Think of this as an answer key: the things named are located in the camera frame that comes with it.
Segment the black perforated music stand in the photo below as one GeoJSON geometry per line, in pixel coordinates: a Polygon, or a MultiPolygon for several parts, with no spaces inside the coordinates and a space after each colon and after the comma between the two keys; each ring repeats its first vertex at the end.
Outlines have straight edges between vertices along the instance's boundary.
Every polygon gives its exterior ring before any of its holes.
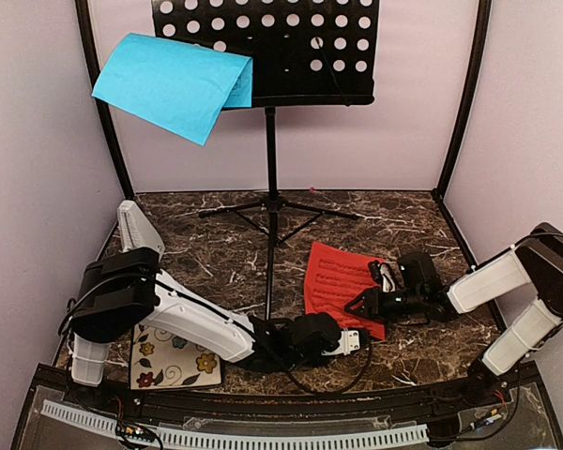
{"type": "Polygon", "coordinates": [[[268,238],[265,315],[271,315],[273,263],[282,209],[298,210],[278,190],[276,110],[287,106],[369,105],[377,1],[154,1],[158,37],[247,55],[253,62],[251,104],[266,118],[268,238]]]}

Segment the white metronome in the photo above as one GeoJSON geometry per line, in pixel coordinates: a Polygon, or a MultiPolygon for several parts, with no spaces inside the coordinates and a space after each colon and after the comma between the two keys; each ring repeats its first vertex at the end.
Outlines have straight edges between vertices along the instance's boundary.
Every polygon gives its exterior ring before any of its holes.
{"type": "Polygon", "coordinates": [[[165,252],[163,240],[136,202],[124,200],[120,203],[117,221],[124,252],[150,248],[158,253],[159,259],[162,258],[165,252]]]}

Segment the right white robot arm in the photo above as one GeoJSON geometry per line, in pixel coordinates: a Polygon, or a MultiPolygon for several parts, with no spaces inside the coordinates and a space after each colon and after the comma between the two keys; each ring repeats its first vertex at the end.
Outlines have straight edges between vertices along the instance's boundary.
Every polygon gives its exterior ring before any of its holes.
{"type": "Polygon", "coordinates": [[[563,327],[563,232],[548,222],[449,284],[427,252],[404,254],[397,264],[400,279],[387,264],[370,262],[375,285],[349,301],[345,312],[377,323],[414,315],[446,323],[490,301],[528,294],[528,304],[468,366],[460,398],[470,407],[482,405],[504,375],[563,327]]]}

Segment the blue sheet music page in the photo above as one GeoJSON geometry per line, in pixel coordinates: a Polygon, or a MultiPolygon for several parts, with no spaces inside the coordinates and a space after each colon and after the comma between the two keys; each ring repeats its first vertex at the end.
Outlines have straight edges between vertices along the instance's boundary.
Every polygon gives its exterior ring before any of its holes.
{"type": "Polygon", "coordinates": [[[92,96],[204,145],[224,108],[252,106],[248,56],[139,34],[125,36],[92,96]]]}

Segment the red sheet music page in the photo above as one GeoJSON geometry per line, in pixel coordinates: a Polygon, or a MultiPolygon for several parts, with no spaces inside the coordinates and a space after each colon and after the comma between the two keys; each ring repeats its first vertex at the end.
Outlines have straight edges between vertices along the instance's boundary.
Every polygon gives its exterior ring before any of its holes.
{"type": "Polygon", "coordinates": [[[325,312],[341,328],[365,329],[373,338],[385,341],[386,328],[382,323],[361,319],[344,311],[346,304],[375,286],[368,268],[368,263],[373,261],[375,257],[314,242],[304,281],[306,313],[325,312]]]}

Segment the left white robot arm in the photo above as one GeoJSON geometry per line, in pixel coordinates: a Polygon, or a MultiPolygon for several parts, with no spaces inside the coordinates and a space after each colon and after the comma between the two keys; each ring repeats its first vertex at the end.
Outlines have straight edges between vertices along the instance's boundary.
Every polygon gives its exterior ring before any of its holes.
{"type": "Polygon", "coordinates": [[[261,373],[321,367],[342,346],[327,313],[261,320],[224,309],[191,292],[160,268],[158,253],[141,247],[89,264],[77,302],[62,322],[74,336],[72,379],[94,409],[114,400],[102,379],[111,343],[136,325],[151,326],[261,373]]]}

